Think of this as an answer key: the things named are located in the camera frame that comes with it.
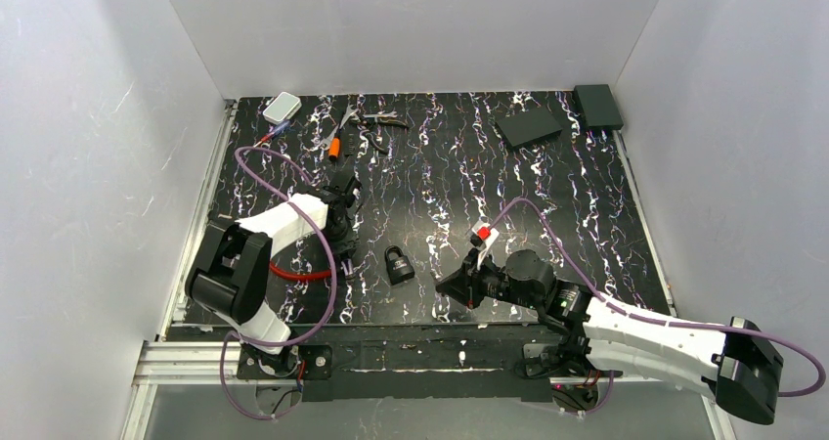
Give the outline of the black padlock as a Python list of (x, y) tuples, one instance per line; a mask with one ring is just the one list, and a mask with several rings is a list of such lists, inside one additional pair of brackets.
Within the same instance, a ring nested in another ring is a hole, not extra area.
[(392, 286), (406, 282), (415, 276), (414, 266), (399, 246), (388, 246), (384, 252), (384, 259), (387, 275)]

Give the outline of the red cable lock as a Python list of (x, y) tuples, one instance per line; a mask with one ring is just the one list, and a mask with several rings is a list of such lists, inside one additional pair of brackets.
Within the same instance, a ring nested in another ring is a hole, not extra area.
[[(292, 270), (287, 270), (280, 267), (275, 261), (271, 261), (269, 263), (269, 270), (273, 275), (277, 276), (278, 278), (290, 282), (318, 281), (331, 278), (334, 275), (334, 272), (331, 269), (310, 272), (296, 272)], [(348, 259), (342, 261), (339, 264), (338, 273), (341, 274), (345, 279), (351, 279), (358, 270), (359, 267), (355, 266), (353, 261)]]

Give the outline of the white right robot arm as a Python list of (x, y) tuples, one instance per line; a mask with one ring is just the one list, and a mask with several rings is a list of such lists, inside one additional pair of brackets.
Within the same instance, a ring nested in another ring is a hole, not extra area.
[(561, 362), (656, 378), (704, 395), (743, 420), (775, 420), (784, 360), (750, 320), (734, 317), (726, 326), (702, 330), (598, 298), (584, 284), (559, 279), (532, 250), (514, 252), (498, 266), (471, 249), (436, 289), (469, 308), (492, 298), (534, 310), (540, 324), (562, 335), (555, 355)]

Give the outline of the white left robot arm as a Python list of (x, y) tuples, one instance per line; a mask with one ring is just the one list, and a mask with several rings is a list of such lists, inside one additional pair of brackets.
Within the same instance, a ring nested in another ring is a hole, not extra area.
[(186, 278), (185, 293), (229, 323), (241, 340), (278, 355), (290, 327), (266, 302), (273, 258), (319, 229), (336, 265), (354, 255), (354, 204), (362, 188), (355, 174), (339, 172), (325, 186), (303, 186), (288, 201), (238, 221), (208, 222)]

